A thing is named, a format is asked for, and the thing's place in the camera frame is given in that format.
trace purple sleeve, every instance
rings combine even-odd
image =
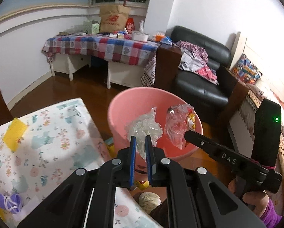
[[[276,214],[273,202],[271,200],[269,200],[267,209],[260,217],[260,219],[262,220],[263,223],[265,223],[267,228],[274,228],[281,220],[281,216]]]

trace silver screw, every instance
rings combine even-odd
[[[113,159],[111,161],[111,163],[114,164],[114,165],[119,165],[119,164],[121,164],[121,160],[120,159]]]
[[[162,163],[162,164],[170,164],[170,163],[171,163],[171,160],[168,159],[168,158],[163,158],[163,159],[161,159],[161,163]]]
[[[198,172],[199,174],[201,174],[201,175],[205,175],[205,174],[207,173],[207,170],[206,170],[205,168],[203,168],[203,167],[199,167],[199,168],[197,169],[197,172]]]
[[[78,176],[83,176],[85,174],[85,170],[80,168],[75,171]]]

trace colorful pillow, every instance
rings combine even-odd
[[[245,54],[242,54],[232,71],[241,81],[252,85],[263,75]]]

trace brown paper bag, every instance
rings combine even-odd
[[[123,31],[130,8],[123,5],[110,4],[100,7],[100,32]]]

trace black leather sofa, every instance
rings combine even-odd
[[[205,48],[208,66],[217,72],[219,85],[214,85],[201,76],[178,70],[171,92],[191,104],[202,122],[212,124],[221,110],[228,104],[235,80],[227,71],[231,64],[230,50],[209,37],[181,26],[175,26],[171,39],[173,42],[187,41]]]

